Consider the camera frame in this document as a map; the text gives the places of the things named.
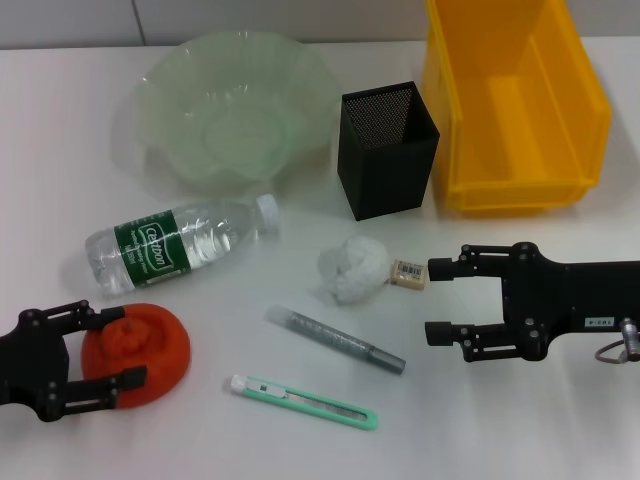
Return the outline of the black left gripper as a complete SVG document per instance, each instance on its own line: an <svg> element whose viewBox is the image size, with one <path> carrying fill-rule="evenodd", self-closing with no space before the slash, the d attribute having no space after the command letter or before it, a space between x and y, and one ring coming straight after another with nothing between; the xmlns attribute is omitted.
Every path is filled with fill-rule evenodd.
<svg viewBox="0 0 640 480"><path fill-rule="evenodd" d="M87 300L21 312L16 327L1 337L1 403L26 406L43 422L115 409L123 392L144 386L147 368L67 382L69 355L63 336L102 330L124 316L123 306L96 311Z"/></svg>

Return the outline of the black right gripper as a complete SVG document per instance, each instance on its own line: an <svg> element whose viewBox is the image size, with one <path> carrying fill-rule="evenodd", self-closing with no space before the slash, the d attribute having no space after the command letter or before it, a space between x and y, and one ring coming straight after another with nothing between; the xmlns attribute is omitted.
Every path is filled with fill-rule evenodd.
<svg viewBox="0 0 640 480"><path fill-rule="evenodd" d="M560 263L530 242L461 247L456 259L431 258L429 279L503 280L505 325L426 322L429 346L458 344L467 363L519 358L541 361L571 333L618 333L626 359L639 360L639 262Z"/></svg>

